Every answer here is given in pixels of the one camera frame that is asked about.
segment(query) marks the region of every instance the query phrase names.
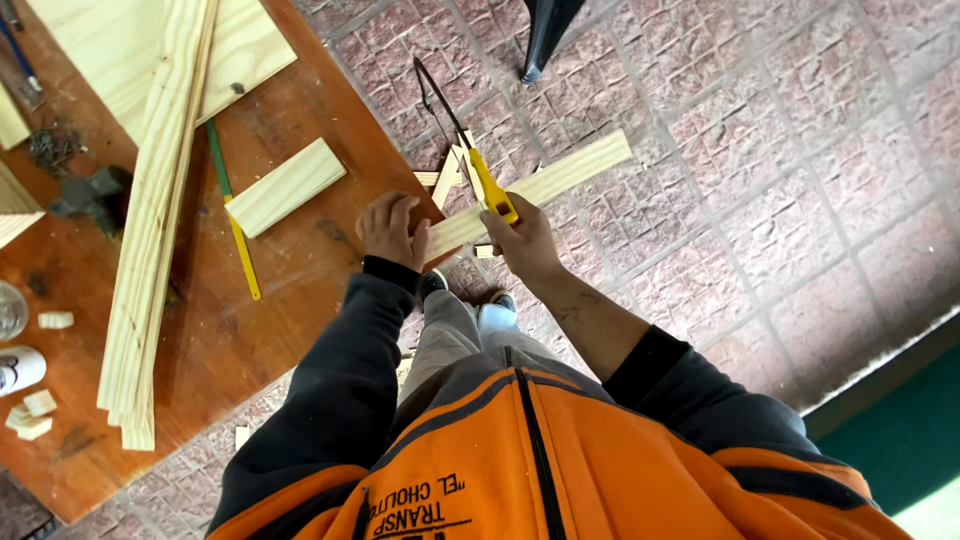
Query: white container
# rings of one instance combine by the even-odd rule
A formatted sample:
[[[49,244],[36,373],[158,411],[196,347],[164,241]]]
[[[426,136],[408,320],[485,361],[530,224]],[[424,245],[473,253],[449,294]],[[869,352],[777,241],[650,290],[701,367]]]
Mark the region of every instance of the white container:
[[[0,397],[36,384],[47,373],[47,361],[32,347],[19,345],[0,351]]]

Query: shoe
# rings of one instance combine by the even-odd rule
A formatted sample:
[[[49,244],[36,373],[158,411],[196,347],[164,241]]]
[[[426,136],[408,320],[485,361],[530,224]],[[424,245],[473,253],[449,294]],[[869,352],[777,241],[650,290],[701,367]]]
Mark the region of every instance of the shoe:
[[[430,296],[431,292],[449,289],[450,286],[446,284],[446,278],[440,270],[433,270],[420,276],[420,283],[417,284],[417,300],[423,305],[423,301]]]
[[[514,293],[509,290],[501,289],[493,293],[493,296],[490,298],[490,304],[505,307],[513,313],[516,313],[516,299],[514,298]]]

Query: gray pants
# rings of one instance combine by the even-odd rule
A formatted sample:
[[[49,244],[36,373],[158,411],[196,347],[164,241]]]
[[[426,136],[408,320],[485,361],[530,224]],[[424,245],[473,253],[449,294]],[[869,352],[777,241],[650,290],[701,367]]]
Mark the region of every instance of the gray pants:
[[[423,302],[423,334],[397,399],[402,403],[418,386],[453,362],[481,351],[513,345],[531,355],[557,359],[516,325],[516,313],[496,304],[464,304],[446,290]]]

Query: brick floor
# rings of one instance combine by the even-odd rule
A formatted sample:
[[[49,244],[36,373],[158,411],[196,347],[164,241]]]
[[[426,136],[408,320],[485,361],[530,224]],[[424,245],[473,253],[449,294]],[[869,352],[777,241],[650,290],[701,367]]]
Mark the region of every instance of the brick floor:
[[[752,390],[813,405],[960,301],[960,0],[588,0],[529,87],[521,0],[296,3],[418,170],[448,142],[413,55],[503,185],[624,129],[634,160],[544,206],[561,258]],[[444,210],[473,204],[467,184]],[[520,324],[586,369],[501,260],[444,268],[464,299],[513,290]],[[199,537],[233,428],[287,383],[61,536]]]

